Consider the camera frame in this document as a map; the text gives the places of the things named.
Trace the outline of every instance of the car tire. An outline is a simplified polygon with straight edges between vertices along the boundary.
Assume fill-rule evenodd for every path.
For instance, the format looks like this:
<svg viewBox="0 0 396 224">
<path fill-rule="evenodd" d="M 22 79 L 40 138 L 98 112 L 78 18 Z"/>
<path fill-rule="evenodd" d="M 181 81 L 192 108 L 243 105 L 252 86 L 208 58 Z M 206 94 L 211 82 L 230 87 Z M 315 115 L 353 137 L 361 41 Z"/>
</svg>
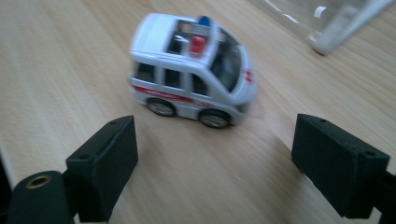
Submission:
<svg viewBox="0 0 396 224">
<path fill-rule="evenodd" d="M 219 110 L 204 110 L 199 120 L 206 126 L 216 129 L 225 128 L 230 125 L 230 116 Z"/>
<path fill-rule="evenodd" d="M 148 99 L 147 107 L 153 113 L 165 116 L 165 117 L 173 117 L 176 114 L 175 107 L 162 99 L 150 98 Z"/>
</svg>

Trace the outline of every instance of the toy car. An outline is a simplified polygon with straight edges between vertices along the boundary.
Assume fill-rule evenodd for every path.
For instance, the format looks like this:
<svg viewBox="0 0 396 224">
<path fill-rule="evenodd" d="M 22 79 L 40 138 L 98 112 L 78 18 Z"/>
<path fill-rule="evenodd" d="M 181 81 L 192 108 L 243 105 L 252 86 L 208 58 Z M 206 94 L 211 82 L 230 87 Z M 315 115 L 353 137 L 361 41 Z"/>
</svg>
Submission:
<svg viewBox="0 0 396 224">
<path fill-rule="evenodd" d="M 257 92 L 244 47 L 208 17 L 148 14 L 131 55 L 134 98 L 162 116 L 224 128 L 244 116 Z"/>
</svg>

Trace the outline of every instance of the white toy van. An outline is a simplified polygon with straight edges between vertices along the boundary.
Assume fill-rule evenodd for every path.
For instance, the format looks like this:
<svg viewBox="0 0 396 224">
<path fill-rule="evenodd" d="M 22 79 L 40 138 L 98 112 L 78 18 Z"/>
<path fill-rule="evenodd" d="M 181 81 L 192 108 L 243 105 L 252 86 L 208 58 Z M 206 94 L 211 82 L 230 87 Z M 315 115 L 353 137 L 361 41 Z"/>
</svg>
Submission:
<svg viewBox="0 0 396 224">
<path fill-rule="evenodd" d="M 134 98 L 162 116 L 223 128 L 244 116 L 257 92 L 244 47 L 208 17 L 149 14 L 136 30 L 131 55 Z"/>
</svg>

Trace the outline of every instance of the red stripe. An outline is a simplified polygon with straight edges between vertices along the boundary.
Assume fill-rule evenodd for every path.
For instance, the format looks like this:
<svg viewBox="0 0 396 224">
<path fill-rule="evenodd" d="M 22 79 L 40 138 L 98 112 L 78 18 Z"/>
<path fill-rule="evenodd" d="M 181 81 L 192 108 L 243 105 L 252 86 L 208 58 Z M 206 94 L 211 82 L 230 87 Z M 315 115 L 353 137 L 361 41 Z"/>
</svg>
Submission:
<svg viewBox="0 0 396 224">
<path fill-rule="evenodd" d="M 152 90 L 149 88 L 136 86 L 136 85 L 132 85 L 132 87 L 134 87 L 134 89 L 136 91 L 141 91 L 145 94 L 157 96 L 157 97 L 167 99 L 167 100 L 181 101 L 181 102 L 186 102 L 186 103 L 199 105 L 199 106 L 203 106 L 203 107 L 208 107 L 208 108 L 213 107 L 212 104 L 201 102 L 201 101 L 196 101 L 194 99 L 191 99 L 191 98 L 185 97 L 185 96 L 179 96 L 179 95 L 171 94 L 171 93 L 164 92 L 164 91 L 155 91 L 155 90 Z"/>
</svg>

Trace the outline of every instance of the wooden surface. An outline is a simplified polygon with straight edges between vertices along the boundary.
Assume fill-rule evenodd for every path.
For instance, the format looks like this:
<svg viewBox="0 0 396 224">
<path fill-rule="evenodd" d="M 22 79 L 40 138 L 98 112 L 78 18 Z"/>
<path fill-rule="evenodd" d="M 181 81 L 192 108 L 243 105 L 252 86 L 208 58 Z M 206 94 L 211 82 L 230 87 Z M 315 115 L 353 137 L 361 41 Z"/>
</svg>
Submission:
<svg viewBox="0 0 396 224">
<path fill-rule="evenodd" d="M 208 15 L 260 76 L 241 124 L 163 118 L 134 102 L 130 39 L 156 11 Z M 139 163 L 110 223 L 376 223 L 337 215 L 290 160 L 297 113 L 327 119 L 393 157 L 396 6 L 322 57 L 249 1 L 0 2 L 0 148 L 15 186 L 64 160 L 106 122 L 134 115 Z"/>
</svg>

